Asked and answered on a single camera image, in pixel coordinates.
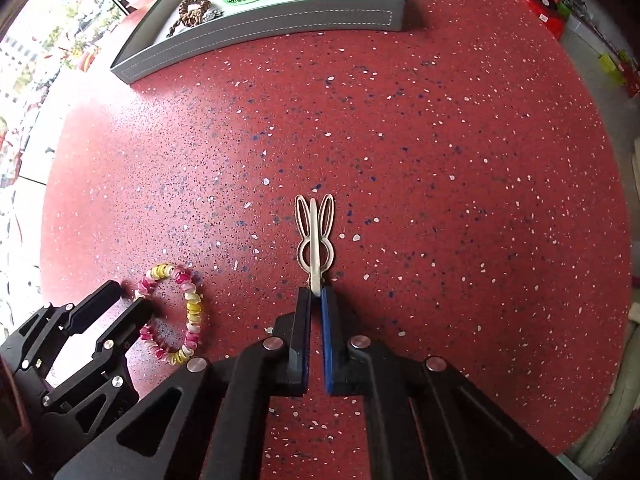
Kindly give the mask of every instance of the bunny hair clip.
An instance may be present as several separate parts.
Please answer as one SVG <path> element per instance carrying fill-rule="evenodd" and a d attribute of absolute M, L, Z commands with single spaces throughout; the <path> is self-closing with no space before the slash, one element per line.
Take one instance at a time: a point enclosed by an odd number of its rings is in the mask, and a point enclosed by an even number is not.
<path fill-rule="evenodd" d="M 296 196 L 296 224 L 302 241 L 298 245 L 297 258 L 300 267 L 309 274 L 309 287 L 316 298 L 322 289 L 322 274 L 334 262 L 334 246 L 329 241 L 329 233 L 334 224 L 334 197 L 327 194 L 322 199 L 320 213 L 316 199 L 309 205 L 302 195 Z M 326 249 L 326 260 L 320 264 L 320 244 Z M 309 245 L 309 263 L 305 261 L 305 248 Z"/>

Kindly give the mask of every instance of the round table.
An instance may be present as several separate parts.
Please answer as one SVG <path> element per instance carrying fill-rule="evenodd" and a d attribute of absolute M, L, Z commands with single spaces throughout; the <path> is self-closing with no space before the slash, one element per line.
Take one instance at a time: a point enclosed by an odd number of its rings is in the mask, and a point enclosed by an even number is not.
<path fill-rule="evenodd" d="M 107 65 L 142 14 L 66 120 L 48 300 L 182 262 L 202 279 L 202 354 L 237 354 L 305 285 L 294 197 L 332 193 L 328 276 L 368 335 L 443 355 L 551 452 L 594 423 L 628 303 L 625 202 L 596 107 L 523 3 L 409 0 L 403 32 L 249 41 L 129 87 Z M 180 337 L 183 302 L 156 297 Z M 264 470 L 366 478 L 362 402 L 325 396 L 313 330 L 309 394 L 272 400 Z M 142 394 L 172 371 L 128 355 Z"/>

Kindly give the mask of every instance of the metal rivet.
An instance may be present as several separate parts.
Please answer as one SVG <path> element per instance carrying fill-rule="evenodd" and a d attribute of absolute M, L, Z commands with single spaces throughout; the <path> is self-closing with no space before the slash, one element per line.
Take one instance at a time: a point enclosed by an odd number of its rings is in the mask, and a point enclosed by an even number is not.
<path fill-rule="evenodd" d="M 284 345 L 284 341 L 279 337 L 268 337 L 262 343 L 267 350 L 279 350 Z"/>
<path fill-rule="evenodd" d="M 441 372 L 447 367 L 447 362 L 442 357 L 436 355 L 429 357 L 425 364 L 432 372 Z"/>
<path fill-rule="evenodd" d="M 354 348 L 369 348 L 371 345 L 371 339 L 365 335 L 355 335 L 350 339 L 350 343 Z"/>
<path fill-rule="evenodd" d="M 202 357 L 194 357 L 187 362 L 187 370 L 193 373 L 201 372 L 207 367 L 207 362 Z"/>

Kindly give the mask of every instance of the open tray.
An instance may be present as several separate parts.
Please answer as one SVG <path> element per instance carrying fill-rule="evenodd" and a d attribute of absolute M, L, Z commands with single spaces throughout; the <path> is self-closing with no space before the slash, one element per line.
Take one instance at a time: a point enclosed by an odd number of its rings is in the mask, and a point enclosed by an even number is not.
<path fill-rule="evenodd" d="M 292 32 L 365 28 L 401 30 L 406 0 L 259 0 L 229 5 L 209 0 L 224 15 L 196 27 L 179 25 L 183 0 L 158 0 L 133 30 L 111 71 L 133 83 L 165 66 L 243 41 Z"/>

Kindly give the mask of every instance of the coiled brown hair tie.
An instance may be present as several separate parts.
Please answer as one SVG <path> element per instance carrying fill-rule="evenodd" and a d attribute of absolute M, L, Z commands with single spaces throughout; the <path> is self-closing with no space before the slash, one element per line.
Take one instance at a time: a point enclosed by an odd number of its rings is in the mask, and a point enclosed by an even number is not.
<path fill-rule="evenodd" d="M 196 9 L 189 9 L 189 7 L 198 6 Z M 175 28 L 183 24 L 185 27 L 195 27 L 202 23 L 204 13 L 211 7 L 209 0 L 184 0 L 180 7 L 178 7 L 178 19 L 169 29 L 169 33 L 166 35 L 168 38 L 172 37 L 175 32 Z"/>

